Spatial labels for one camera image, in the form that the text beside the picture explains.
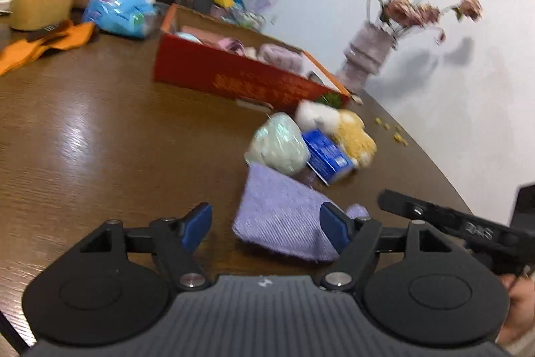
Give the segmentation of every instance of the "white logo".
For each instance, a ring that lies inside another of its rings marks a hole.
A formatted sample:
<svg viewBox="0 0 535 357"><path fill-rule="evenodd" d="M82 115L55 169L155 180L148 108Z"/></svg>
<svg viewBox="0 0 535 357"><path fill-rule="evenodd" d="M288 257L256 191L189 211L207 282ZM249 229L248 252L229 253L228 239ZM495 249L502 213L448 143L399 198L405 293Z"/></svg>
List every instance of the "white logo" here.
<svg viewBox="0 0 535 357"><path fill-rule="evenodd" d="M492 230L490 230L489 228L484 228L483 226L476 226L471 222L468 222L466 224L466 231L468 231L468 233L472 235L479 236L481 238L492 239Z"/></svg>
<svg viewBox="0 0 535 357"><path fill-rule="evenodd" d="M272 284L273 284L273 281L271 281L268 278L265 278L258 282L258 285L261 287L268 287L268 286L271 286Z"/></svg>

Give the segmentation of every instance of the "wooden table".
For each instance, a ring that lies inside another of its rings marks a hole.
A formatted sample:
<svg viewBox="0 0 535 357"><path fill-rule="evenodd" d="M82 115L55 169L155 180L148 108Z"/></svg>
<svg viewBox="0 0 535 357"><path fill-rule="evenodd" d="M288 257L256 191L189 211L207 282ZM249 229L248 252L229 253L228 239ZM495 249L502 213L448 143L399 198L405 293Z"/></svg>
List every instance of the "wooden table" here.
<svg viewBox="0 0 535 357"><path fill-rule="evenodd" d="M109 218L145 226L213 205L196 257L209 274L304 274L314 263L237 241L231 222L247 165L243 153L266 115L224 98L154 83L157 36L140 42L100 35L0 77L0 308L33 337L20 308L30 280ZM388 226L384 188L468 212L445 176L408 135L409 146L374 123L395 121L369 96L355 107L378 145L373 166L332 187L341 207L360 203ZM149 255L136 256L149 264ZM0 355L13 356L0 340Z"/></svg>

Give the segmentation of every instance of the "pink vase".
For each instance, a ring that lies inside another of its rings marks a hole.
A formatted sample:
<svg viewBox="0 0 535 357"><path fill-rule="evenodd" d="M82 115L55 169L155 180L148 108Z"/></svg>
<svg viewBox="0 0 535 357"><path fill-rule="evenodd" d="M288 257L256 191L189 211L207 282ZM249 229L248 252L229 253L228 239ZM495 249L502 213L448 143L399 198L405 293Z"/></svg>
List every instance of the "pink vase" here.
<svg viewBox="0 0 535 357"><path fill-rule="evenodd" d="M368 21L349 42L344 51L346 61L336 74L348 91L354 93L364 88L368 76L376 75L386 57L395 46L394 38Z"/></svg>

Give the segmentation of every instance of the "red box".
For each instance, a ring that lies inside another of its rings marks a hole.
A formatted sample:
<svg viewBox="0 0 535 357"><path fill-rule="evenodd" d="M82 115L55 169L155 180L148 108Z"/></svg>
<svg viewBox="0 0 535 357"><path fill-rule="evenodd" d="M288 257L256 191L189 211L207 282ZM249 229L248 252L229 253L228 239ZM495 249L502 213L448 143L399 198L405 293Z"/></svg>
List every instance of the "red box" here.
<svg viewBox="0 0 535 357"><path fill-rule="evenodd" d="M333 88L256 60L177 37L175 33L185 25L236 38L245 47L253 46L256 50L265 43L272 43L303 53L304 62L311 71L324 81L330 81ZM318 100L325 94L339 95L343 104L350 99L350 93L342 84L309 53L258 32L177 5L170 6L160 29L162 36L153 70L155 81L232 99L259 101L287 112L294 111L302 99Z"/></svg>

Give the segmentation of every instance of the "purple paper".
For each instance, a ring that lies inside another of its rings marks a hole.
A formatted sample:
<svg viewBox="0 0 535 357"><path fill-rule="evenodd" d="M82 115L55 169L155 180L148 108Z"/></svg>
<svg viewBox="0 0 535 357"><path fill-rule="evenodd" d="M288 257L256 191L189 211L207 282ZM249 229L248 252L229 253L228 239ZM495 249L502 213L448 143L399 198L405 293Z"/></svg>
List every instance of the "purple paper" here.
<svg viewBox="0 0 535 357"><path fill-rule="evenodd" d="M319 225L326 196L261 164L251 163L232 230L245 242L305 260L333 261L338 253ZM352 205L350 218L367 217Z"/></svg>

